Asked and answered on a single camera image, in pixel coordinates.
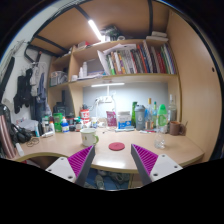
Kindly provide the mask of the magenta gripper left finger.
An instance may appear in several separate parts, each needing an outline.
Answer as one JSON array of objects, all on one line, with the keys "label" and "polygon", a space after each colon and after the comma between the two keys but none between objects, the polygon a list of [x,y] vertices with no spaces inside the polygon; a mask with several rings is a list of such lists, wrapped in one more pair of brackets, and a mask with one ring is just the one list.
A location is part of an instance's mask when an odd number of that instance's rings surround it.
[{"label": "magenta gripper left finger", "polygon": [[92,145],[68,158],[59,157],[46,171],[83,187],[94,156],[95,146]]}]

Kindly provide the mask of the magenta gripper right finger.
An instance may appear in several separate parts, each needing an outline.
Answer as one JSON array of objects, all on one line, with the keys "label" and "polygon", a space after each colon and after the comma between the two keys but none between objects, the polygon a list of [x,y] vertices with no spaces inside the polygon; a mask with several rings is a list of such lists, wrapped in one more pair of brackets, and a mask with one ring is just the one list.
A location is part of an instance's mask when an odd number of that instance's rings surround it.
[{"label": "magenta gripper right finger", "polygon": [[131,155],[143,185],[148,185],[182,169],[168,155],[157,155],[135,144],[131,145]]}]

